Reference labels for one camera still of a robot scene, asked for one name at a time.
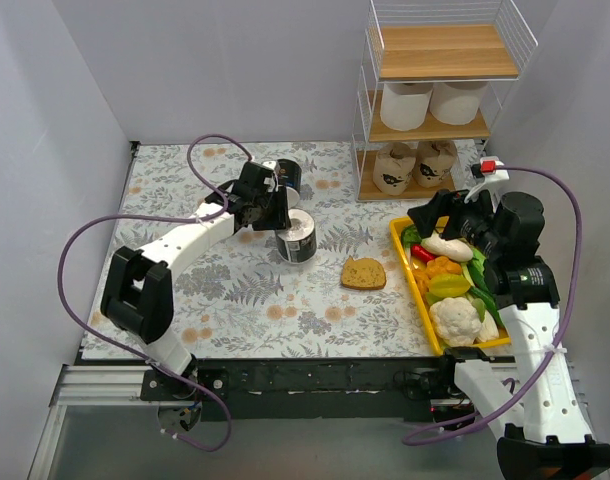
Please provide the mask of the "brown roll cartoon print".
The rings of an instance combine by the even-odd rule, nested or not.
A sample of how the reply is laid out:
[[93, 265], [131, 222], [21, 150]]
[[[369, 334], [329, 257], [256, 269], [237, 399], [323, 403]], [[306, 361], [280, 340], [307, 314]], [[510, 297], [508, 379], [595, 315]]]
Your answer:
[[385, 144], [376, 153], [372, 174], [374, 184], [386, 195], [402, 194], [411, 181], [415, 163], [415, 150], [408, 144]]

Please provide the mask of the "white paper roll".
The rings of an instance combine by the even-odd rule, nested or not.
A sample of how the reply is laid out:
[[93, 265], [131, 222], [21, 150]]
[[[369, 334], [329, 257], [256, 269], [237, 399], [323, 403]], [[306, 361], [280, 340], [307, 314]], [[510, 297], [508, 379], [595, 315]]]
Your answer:
[[430, 113], [448, 125], [465, 125], [474, 120], [489, 83], [437, 82], [429, 104]]
[[395, 131], [419, 128], [425, 121], [433, 92], [431, 83], [385, 83], [380, 118]]

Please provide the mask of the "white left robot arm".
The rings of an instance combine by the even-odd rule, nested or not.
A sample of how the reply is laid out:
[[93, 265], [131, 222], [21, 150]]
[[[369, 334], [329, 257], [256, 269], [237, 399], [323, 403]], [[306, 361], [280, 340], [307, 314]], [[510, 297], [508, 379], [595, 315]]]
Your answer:
[[192, 355], [171, 328], [175, 281], [200, 256], [243, 228], [267, 231], [289, 226], [288, 194], [279, 183], [279, 164], [248, 161], [239, 178], [210, 194], [186, 223], [138, 249], [124, 246], [114, 252], [100, 311], [167, 370], [163, 387], [173, 398], [188, 399], [198, 386], [190, 369]]

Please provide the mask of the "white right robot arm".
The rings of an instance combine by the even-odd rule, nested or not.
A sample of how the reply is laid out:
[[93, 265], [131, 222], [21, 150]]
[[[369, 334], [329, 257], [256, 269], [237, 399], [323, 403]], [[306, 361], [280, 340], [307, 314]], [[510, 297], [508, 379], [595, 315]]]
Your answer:
[[520, 388], [510, 394], [480, 351], [459, 347], [437, 373], [449, 397], [466, 394], [497, 439], [506, 479], [592, 479], [610, 469], [610, 445], [594, 439], [572, 386], [561, 338], [559, 294], [551, 269], [537, 256], [544, 227], [535, 197], [510, 192], [493, 205], [486, 192], [441, 190], [409, 209], [418, 233], [440, 218], [447, 239], [464, 239], [485, 257], [485, 284], [509, 334]]

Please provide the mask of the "brown roll barcode label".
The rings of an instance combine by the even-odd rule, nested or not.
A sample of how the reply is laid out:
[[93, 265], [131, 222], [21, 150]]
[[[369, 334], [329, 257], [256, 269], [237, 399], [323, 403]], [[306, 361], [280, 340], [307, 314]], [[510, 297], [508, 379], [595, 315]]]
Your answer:
[[439, 186], [457, 159], [456, 145], [452, 140], [420, 141], [416, 148], [413, 178], [424, 188]]

